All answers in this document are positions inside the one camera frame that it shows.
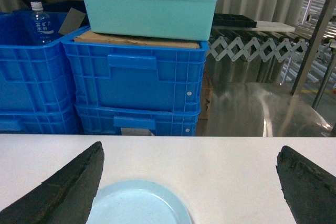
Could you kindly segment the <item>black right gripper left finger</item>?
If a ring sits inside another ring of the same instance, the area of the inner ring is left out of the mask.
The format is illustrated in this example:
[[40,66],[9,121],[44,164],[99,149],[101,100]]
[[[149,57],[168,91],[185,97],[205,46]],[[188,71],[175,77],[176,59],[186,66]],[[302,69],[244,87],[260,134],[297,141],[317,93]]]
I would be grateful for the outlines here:
[[100,184],[104,150],[95,142],[32,191],[1,210],[1,223],[86,223]]

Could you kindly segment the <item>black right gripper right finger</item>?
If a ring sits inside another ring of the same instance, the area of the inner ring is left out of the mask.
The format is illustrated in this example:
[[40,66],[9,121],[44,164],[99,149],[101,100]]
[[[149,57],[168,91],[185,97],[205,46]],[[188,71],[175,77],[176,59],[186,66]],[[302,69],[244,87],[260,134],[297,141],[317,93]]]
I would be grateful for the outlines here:
[[335,176],[287,145],[276,170],[296,223],[335,223]]

